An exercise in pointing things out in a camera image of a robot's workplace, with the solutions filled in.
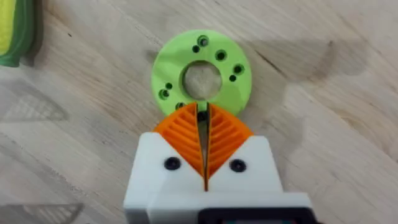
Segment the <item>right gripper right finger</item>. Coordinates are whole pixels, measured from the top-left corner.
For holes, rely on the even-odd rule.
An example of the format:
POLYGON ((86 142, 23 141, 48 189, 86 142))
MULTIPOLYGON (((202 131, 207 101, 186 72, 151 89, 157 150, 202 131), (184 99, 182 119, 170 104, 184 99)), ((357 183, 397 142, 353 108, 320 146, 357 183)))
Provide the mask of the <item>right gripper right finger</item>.
POLYGON ((255 135, 235 115, 214 104, 208 105, 206 190, 283 191, 268 139, 255 135))

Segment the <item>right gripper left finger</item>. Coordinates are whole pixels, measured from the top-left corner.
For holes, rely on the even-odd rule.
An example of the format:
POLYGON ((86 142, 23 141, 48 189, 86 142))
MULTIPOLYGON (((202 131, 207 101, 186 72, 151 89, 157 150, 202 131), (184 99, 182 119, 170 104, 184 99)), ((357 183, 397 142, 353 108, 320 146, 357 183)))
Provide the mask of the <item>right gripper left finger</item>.
POLYGON ((197 223, 205 193, 197 104, 139 137, 123 208, 128 223, 197 223))

